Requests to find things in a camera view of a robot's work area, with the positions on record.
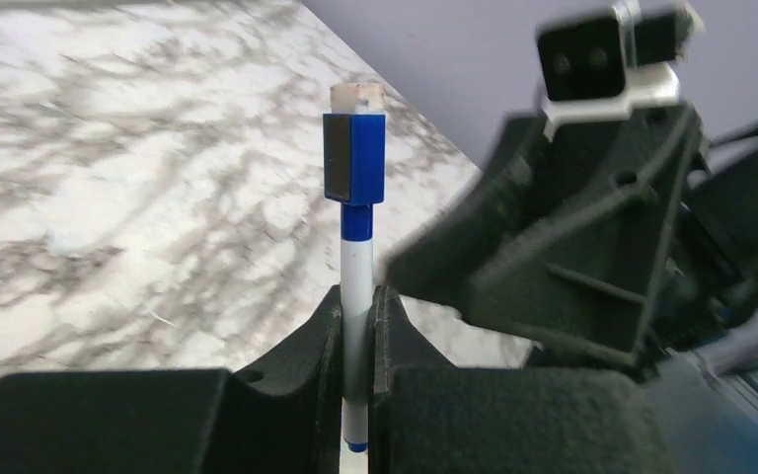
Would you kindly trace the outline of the thin white pen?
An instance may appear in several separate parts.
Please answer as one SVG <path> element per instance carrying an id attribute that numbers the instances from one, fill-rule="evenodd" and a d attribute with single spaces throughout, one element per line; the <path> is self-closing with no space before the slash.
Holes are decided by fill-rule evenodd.
<path id="1" fill-rule="evenodd" d="M 342 436 L 348 449 L 363 453 L 368 439 L 368 313 L 373 301 L 373 242 L 341 241 L 343 336 Z"/>

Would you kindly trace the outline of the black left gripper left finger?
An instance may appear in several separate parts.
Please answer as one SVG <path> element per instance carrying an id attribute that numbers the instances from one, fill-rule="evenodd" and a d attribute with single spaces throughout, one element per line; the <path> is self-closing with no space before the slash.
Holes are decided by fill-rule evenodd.
<path id="1" fill-rule="evenodd" d="M 341 304 L 239 371 L 0 378 L 0 473 L 336 473 Z"/>

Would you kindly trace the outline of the small blue pen cap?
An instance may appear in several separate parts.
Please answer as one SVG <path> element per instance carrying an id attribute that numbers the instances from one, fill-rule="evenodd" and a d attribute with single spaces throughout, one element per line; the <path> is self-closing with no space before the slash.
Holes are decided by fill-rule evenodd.
<path id="1" fill-rule="evenodd" d="M 330 89 L 323 114 L 325 198 L 341 205 L 341 238 L 373 237 L 373 206 L 385 196 L 385 88 L 344 83 Z"/>

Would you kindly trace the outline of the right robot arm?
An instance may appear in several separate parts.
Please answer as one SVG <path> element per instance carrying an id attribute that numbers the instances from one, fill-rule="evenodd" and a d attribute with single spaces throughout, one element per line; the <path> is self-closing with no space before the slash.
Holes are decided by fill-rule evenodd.
<path id="1" fill-rule="evenodd" d="M 671 473 L 642 382 L 756 309 L 758 149 L 692 185 L 712 144 L 688 103 L 548 122 L 510 117 L 480 179 L 385 270 L 542 357 L 406 362 L 379 330 L 371 472 Z"/>

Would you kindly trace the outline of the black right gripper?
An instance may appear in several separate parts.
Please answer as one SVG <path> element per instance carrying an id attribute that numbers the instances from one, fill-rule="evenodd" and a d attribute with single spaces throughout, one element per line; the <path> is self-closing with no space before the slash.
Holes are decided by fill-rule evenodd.
<path id="1" fill-rule="evenodd" d="M 758 308 L 758 147 L 690 184 L 710 150 L 689 105 L 572 124 L 513 116 L 468 193 L 395 253 L 386 281 L 549 365 L 651 376 Z M 758 125 L 736 135 L 758 139 Z"/>

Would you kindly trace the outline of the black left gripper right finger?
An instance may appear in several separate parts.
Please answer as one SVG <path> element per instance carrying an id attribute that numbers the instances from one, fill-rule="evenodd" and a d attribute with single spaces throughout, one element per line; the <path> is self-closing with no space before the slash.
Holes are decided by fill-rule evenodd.
<path id="1" fill-rule="evenodd" d="M 373 473 L 672 473 L 640 387 L 609 370 L 460 368 L 380 286 L 368 465 Z"/>

